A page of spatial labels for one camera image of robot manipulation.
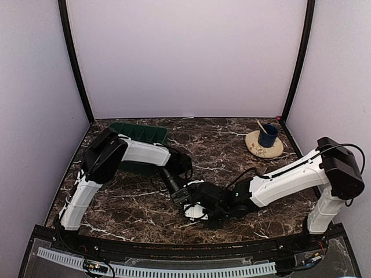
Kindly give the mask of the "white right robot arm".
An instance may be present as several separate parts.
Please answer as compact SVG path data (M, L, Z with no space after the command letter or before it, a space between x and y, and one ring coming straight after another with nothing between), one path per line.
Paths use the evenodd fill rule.
M310 250L346 202L365 189L365 167L359 166L348 150L350 143L339 144L329 137L317 143L306 156L285 167L267 174L259 174L252 167L253 177L239 175L226 188L199 183L191 195L191 204L184 206L184 215L218 228L227 217L242 218L296 192L323 186L321 197L303 224L304 232L296 237L299 250Z

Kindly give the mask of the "green plastic divider tray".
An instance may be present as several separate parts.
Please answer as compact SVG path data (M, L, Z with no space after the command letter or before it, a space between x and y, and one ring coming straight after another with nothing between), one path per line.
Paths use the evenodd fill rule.
M168 130L164 127L137 125L131 123L115 122L109 125L117 133L123 134L133 140L146 143L166 143ZM124 161L119 165L120 171L140 174L150 177L156 173L156 167L140 162Z

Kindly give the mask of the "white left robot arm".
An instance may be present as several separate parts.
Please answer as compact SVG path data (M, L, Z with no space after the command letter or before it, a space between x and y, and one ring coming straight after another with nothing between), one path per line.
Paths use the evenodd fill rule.
M82 247L81 238L72 231L80 228L93 197L114 178L122 162L155 167L173 203L180 209L189 208L191 194L187 187L193 168L186 153L165 144L135 140L106 128L85 151L75 183L54 219L55 227L64 230L59 243L70 253Z

